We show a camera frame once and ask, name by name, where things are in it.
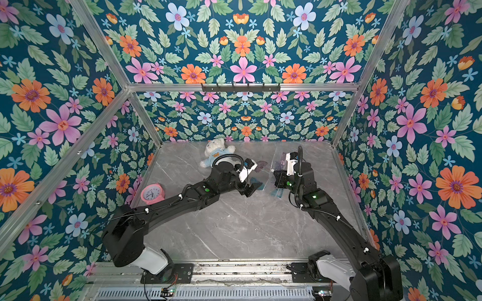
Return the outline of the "teal protractor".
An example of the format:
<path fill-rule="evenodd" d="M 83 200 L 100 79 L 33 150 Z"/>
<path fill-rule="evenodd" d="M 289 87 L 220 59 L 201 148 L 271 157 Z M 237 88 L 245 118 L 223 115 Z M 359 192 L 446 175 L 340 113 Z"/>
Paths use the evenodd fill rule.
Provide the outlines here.
<path fill-rule="evenodd" d="M 264 183 L 259 181 L 256 178 L 251 179 L 251 185 L 255 190 L 263 190 L 264 189 Z"/>

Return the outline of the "teal triangle ruler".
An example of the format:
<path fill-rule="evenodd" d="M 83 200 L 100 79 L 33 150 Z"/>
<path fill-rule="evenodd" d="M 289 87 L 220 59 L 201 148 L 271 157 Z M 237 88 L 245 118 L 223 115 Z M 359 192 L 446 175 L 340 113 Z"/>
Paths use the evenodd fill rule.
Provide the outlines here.
<path fill-rule="evenodd" d="M 286 190 L 285 190 L 285 189 L 282 189 L 282 188 L 275 188 L 275 189 L 272 190 L 269 194 L 270 194 L 270 196 L 272 196 L 272 197 L 282 199 L 283 196 L 284 196 L 285 191 L 286 191 Z"/>

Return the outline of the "purple protractor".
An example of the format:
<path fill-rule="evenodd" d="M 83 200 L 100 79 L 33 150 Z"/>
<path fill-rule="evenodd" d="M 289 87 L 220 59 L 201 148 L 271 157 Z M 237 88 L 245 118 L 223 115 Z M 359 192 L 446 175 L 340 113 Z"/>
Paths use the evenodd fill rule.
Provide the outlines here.
<path fill-rule="evenodd" d="M 261 172 L 266 166 L 267 166 L 267 162 L 266 162 L 266 161 L 258 161 L 258 162 L 257 162 L 257 167 L 255 168 L 255 172 L 256 172 L 256 173 Z"/>

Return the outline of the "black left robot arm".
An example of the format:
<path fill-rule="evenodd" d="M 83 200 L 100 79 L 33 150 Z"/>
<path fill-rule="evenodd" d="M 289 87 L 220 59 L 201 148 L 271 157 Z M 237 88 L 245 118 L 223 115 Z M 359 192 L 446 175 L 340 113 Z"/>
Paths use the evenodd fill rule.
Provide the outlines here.
<path fill-rule="evenodd" d="M 225 154 L 214 160 L 208 178 L 187 184 L 182 192 L 159 203 L 132 208 L 125 204 L 115 210 L 102 234 L 102 243 L 115 267 L 134 265 L 152 275 L 164 275 L 174 263 L 166 251 L 147 246 L 144 237 L 156 227 L 184 214 L 216 203 L 222 194 L 238 191 L 250 197 L 261 183 L 250 183 L 257 169 L 252 159 Z"/>

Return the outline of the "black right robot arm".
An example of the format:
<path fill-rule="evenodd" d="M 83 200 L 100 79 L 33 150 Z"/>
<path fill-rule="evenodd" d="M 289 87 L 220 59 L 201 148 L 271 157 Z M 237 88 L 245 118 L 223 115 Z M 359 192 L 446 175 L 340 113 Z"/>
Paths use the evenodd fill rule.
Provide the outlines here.
<path fill-rule="evenodd" d="M 293 206 L 321 224 L 342 249 L 348 263 L 322 250 L 308 258 L 313 280 L 328 278 L 339 284 L 353 300 L 402 300 L 399 262 L 373 247 L 341 214 L 332 197 L 318 187 L 315 172 L 303 158 L 303 148 L 286 154 L 283 169 L 275 170 L 275 185 L 289 191 Z"/>

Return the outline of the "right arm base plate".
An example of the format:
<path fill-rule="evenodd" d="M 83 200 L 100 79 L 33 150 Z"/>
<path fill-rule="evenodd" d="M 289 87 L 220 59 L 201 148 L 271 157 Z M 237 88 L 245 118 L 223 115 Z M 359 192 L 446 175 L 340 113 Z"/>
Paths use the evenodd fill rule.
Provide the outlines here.
<path fill-rule="evenodd" d="M 308 262 L 288 263 L 286 269 L 291 272 L 294 283 L 335 283 L 333 279 L 322 276 L 314 265 Z"/>

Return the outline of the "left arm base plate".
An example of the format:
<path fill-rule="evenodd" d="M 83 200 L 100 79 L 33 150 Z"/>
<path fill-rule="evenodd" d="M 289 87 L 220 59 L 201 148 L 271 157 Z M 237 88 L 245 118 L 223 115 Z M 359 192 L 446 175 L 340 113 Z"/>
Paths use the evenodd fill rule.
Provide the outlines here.
<path fill-rule="evenodd" d="M 162 272 L 154 275 L 145 271 L 141 277 L 142 284 L 186 284 L 193 276 L 193 263 L 171 263 Z"/>

